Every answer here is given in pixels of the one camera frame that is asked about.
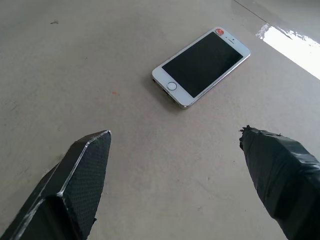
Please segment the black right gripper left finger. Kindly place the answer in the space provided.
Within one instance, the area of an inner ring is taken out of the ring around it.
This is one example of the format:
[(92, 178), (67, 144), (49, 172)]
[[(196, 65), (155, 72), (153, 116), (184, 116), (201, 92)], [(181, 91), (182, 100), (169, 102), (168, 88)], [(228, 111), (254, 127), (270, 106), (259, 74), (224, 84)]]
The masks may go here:
[(0, 240), (87, 240), (102, 196), (110, 130), (75, 141), (36, 185)]

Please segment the white smartphone with black screen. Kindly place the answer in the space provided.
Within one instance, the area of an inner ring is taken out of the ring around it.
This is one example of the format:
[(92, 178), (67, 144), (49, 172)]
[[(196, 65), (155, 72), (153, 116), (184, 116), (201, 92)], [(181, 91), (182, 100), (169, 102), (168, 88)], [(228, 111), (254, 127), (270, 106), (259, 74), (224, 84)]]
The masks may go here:
[[(224, 34), (216, 34), (217, 28)], [(218, 26), (157, 66), (151, 76), (175, 103), (187, 109), (250, 55), (247, 46)]]

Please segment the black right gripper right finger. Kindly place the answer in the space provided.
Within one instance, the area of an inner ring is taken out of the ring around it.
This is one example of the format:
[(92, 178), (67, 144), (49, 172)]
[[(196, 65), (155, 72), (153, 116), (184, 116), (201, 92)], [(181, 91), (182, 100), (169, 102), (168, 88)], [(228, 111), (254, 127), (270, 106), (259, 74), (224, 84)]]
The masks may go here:
[(258, 197), (288, 240), (320, 240), (320, 162), (281, 134), (249, 125), (239, 146)]

